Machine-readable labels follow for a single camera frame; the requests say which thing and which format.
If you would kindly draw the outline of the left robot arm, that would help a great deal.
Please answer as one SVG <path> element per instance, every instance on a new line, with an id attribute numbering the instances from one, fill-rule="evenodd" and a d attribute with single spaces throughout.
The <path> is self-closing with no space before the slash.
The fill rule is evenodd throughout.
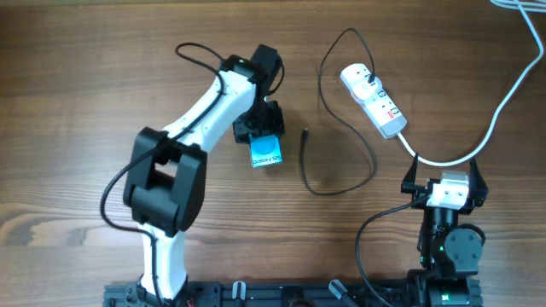
<path id="1" fill-rule="evenodd" d="M 145 269 L 137 299 L 181 306 L 187 286 L 185 233 L 204 202 L 209 153 L 227 130 L 250 147 L 255 167 L 282 162 L 282 109 L 270 96 L 285 68 L 276 49 L 260 44 L 250 59 L 231 55 L 214 69 L 206 93 L 163 130 L 137 135 L 123 193 L 145 242 Z"/>

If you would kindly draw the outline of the smartphone with cyan screen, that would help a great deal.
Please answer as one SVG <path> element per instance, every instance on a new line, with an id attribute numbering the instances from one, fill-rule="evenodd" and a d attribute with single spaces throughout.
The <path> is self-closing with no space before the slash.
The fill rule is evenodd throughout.
<path id="1" fill-rule="evenodd" d="M 250 138 L 252 167 L 259 168 L 282 162 L 282 151 L 277 136 Z"/>

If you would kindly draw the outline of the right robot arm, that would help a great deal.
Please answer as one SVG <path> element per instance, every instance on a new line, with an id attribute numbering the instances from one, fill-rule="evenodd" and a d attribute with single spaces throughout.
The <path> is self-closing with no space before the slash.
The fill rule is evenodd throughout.
<path id="1" fill-rule="evenodd" d="M 470 171 L 443 171 L 441 178 L 426 185 L 415 183 L 419 156 L 406 173 L 401 192 L 410 194 L 412 207 L 423 210 L 417 250 L 421 269 L 412 269 L 406 277 L 408 306 L 484 305 L 479 281 L 479 261 L 485 245 L 485 232 L 476 225 L 459 223 L 481 207 L 489 193 L 476 160 L 470 160 Z"/>

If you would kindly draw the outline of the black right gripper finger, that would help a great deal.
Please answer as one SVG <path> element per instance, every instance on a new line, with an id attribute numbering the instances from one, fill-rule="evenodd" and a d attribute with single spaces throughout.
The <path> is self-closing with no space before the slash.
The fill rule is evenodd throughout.
<path id="1" fill-rule="evenodd" d="M 416 172 L 417 172 L 417 166 L 419 161 L 418 158 L 419 158 L 419 154 L 416 153 L 414 155 L 410 168 L 408 169 L 406 175 L 404 176 L 401 182 L 402 192 L 415 192 L 418 189 L 417 186 L 415 185 Z"/>
<path id="2" fill-rule="evenodd" d="M 475 158 L 470 160 L 469 199 L 474 207 L 481 207 L 487 199 L 489 188 L 481 176 Z"/>

